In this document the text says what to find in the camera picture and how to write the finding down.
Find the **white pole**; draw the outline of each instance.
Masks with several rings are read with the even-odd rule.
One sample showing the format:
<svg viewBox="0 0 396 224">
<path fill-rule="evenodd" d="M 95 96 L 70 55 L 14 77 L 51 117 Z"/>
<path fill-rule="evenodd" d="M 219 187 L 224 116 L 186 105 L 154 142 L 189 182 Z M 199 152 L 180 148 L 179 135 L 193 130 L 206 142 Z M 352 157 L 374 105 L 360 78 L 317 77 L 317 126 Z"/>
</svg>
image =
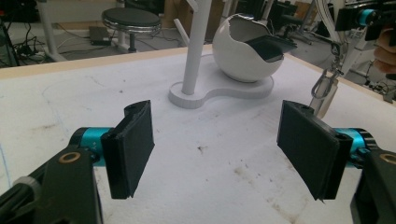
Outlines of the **white pole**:
<svg viewBox="0 0 396 224">
<path fill-rule="evenodd" d="M 186 69 L 181 91 L 193 95 L 198 78 L 198 70 L 204 48 L 207 21 L 209 19 L 212 0 L 197 0 L 198 10 L 194 12 L 191 25 L 190 43 L 187 51 Z"/>
</svg>

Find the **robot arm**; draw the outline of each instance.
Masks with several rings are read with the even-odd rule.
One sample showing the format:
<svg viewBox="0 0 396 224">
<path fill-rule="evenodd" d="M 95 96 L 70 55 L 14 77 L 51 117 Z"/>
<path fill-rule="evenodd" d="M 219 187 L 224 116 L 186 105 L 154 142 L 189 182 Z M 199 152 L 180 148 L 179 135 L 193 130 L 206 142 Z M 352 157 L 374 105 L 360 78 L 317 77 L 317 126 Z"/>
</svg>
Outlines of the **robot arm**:
<svg viewBox="0 0 396 224">
<path fill-rule="evenodd" d="M 348 163 L 362 169 L 350 205 L 354 223 L 396 223 L 396 153 L 379 148 L 368 132 L 333 129 L 312 108 L 284 101 L 277 144 L 315 200 L 335 199 Z"/>
<path fill-rule="evenodd" d="M 327 1 L 316 0 L 319 15 L 332 38 L 331 48 L 334 55 L 331 67 L 324 70 L 312 90 L 313 99 L 310 106 L 319 118 L 324 116 L 335 95 L 336 79 L 343 75 L 341 68 L 347 56 L 345 31 L 356 27 L 367 27 L 365 40 L 376 40 L 384 26 L 393 28 L 396 26 L 396 1 L 358 1 L 351 4 L 345 4 L 344 0 L 333 2 L 334 20 L 327 7 Z M 389 45 L 396 45 L 396 30 L 392 34 Z M 387 78 L 392 78 L 392 76 L 396 75 L 387 75 Z"/>
<path fill-rule="evenodd" d="M 103 223 L 93 164 L 106 164 L 113 199 L 133 197 L 154 147 L 150 102 L 116 128 L 80 128 L 69 145 L 0 196 L 0 223 Z"/>
</svg>

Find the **metal stool leg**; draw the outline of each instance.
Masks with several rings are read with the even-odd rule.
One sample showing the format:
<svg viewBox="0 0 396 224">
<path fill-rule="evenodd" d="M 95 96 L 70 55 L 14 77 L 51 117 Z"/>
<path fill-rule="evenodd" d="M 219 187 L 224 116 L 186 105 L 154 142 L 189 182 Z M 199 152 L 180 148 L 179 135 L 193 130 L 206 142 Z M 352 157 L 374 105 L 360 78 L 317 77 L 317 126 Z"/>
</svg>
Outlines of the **metal stool leg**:
<svg viewBox="0 0 396 224">
<path fill-rule="evenodd" d="M 134 47 L 134 34 L 129 35 L 129 48 L 130 53 L 136 53 L 136 48 Z"/>
</svg>

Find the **black chair cushion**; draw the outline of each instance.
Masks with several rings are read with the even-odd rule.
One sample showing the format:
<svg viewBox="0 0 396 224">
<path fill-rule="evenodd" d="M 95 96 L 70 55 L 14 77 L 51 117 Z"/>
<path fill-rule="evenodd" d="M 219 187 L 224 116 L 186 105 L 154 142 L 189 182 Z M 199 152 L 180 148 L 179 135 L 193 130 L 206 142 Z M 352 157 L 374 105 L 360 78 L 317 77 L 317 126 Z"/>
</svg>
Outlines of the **black chair cushion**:
<svg viewBox="0 0 396 224">
<path fill-rule="evenodd" d="M 102 18 L 126 26 L 150 27 L 161 23 L 157 15 L 137 8 L 111 8 L 103 12 Z"/>
<path fill-rule="evenodd" d="M 295 18 L 291 15 L 282 15 L 281 18 L 282 18 L 284 24 L 296 24 L 296 25 L 303 24 L 303 20 Z"/>
</svg>

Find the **floor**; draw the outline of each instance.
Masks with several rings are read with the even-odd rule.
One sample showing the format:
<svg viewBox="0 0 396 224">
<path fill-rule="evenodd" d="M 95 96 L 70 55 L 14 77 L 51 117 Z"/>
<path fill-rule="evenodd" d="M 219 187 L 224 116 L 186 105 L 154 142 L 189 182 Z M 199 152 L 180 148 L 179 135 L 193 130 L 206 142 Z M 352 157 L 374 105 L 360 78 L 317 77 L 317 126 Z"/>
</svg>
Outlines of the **floor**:
<svg viewBox="0 0 396 224">
<path fill-rule="evenodd" d="M 69 61 L 125 53 L 114 46 L 93 46 L 88 30 L 65 30 L 59 24 L 54 26 L 56 26 L 54 34 L 58 50 Z M 45 37 L 39 22 L 31 24 L 14 22 L 9 28 L 9 35 L 14 45 L 22 43 L 26 39 L 26 36 L 28 36 L 27 39 L 30 39 L 28 43 L 31 50 L 37 52 L 33 56 L 23 57 L 24 59 L 20 60 L 21 65 L 53 63 L 43 52 Z M 109 32 L 109 35 L 117 38 L 114 32 Z M 330 43 L 308 33 L 305 33 L 304 36 L 309 38 L 312 44 L 308 45 L 299 39 L 293 38 L 298 48 L 293 50 L 290 54 L 320 68 L 329 68 L 334 58 L 331 54 Z M 358 41 L 359 38 L 357 37 L 348 38 L 349 51 L 354 48 Z M 185 47 L 185 44 L 178 30 L 174 28 L 162 29 L 157 35 L 137 35 L 135 47 L 139 52 L 144 52 L 158 49 L 180 48 Z M 390 91 L 394 92 L 395 82 L 386 80 L 385 75 L 372 67 L 370 62 L 360 64 L 357 70 L 360 70 L 361 73 L 356 74 L 348 72 L 345 78 L 383 94 Z"/>
</svg>

